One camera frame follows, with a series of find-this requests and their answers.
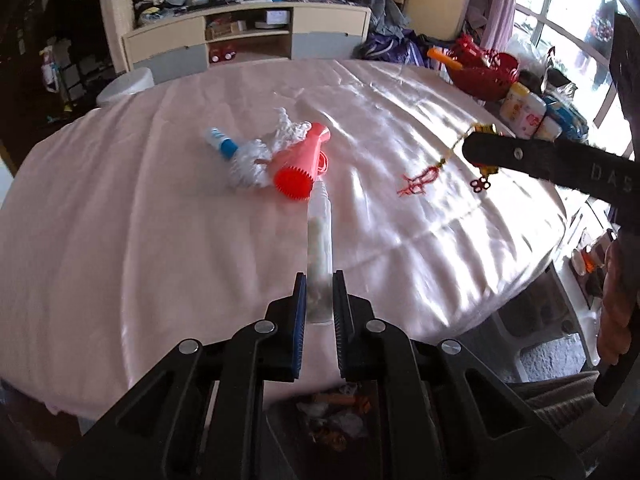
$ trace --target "keychain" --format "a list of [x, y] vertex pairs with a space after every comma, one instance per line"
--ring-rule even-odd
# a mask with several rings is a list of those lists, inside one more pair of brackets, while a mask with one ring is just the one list
[[[453, 144], [453, 146], [451, 146], [447, 150], [447, 153], [445, 154], [445, 156], [443, 156], [435, 166], [428, 167], [420, 175], [415, 176], [413, 178], [409, 178], [408, 176], [403, 175], [402, 178], [406, 180], [407, 185], [405, 188], [398, 191], [398, 195], [407, 196], [407, 195], [424, 194], [425, 193], [424, 186], [426, 186], [427, 184], [431, 184], [438, 178], [438, 176], [440, 175], [441, 168], [447, 163], [447, 159], [451, 155], [453, 155], [453, 150], [455, 149], [455, 147], [460, 143], [461, 140], [465, 140], [469, 136], [469, 134], [473, 132], [501, 135], [501, 133], [499, 133], [496, 130], [495, 124], [479, 124], [479, 123], [474, 124], [471, 128], [468, 129], [468, 131], [464, 135], [458, 138], [458, 140]], [[469, 184], [474, 190], [474, 193], [481, 193], [491, 187], [491, 183], [489, 182], [489, 175], [498, 173], [498, 167], [497, 166], [476, 166], [476, 168], [480, 169], [481, 176], [477, 180], [472, 180]]]

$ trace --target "table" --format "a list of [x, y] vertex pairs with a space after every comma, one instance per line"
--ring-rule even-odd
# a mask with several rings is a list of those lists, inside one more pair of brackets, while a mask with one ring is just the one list
[[[459, 146], [426, 195], [397, 195], [403, 173], [494, 122], [437, 73], [220, 66], [93, 110], [29, 154], [0, 210], [0, 376], [97, 418], [181, 339], [229, 338], [288, 296], [306, 266], [306, 204], [229, 189], [204, 140], [212, 126], [238, 142], [267, 134], [277, 107], [331, 129], [334, 268], [411, 338], [468, 330], [550, 263], [567, 222], [551, 184], [501, 171], [475, 194]], [[267, 384], [265, 400], [337, 381], [333, 327], [307, 326], [301, 379]]]

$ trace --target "window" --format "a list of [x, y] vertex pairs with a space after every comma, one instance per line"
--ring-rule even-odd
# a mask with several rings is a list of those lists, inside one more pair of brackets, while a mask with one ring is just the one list
[[556, 48], [559, 68], [578, 87], [575, 107], [598, 128], [590, 142], [623, 155], [631, 132], [609, 74], [616, 12], [625, 12], [618, 0], [516, 0], [513, 33], [541, 52]]

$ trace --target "white tube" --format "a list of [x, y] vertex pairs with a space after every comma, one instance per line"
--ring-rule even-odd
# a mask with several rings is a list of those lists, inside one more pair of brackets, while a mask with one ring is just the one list
[[307, 216], [306, 322], [329, 323], [334, 320], [331, 202], [321, 180], [311, 190]]

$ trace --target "red basket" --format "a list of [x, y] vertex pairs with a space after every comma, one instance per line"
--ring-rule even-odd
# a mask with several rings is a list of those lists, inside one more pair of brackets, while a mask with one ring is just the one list
[[518, 80], [517, 59], [506, 52], [483, 50], [466, 36], [458, 40], [449, 56], [464, 66], [462, 70], [447, 68], [453, 84], [483, 101], [504, 99], [511, 85]]

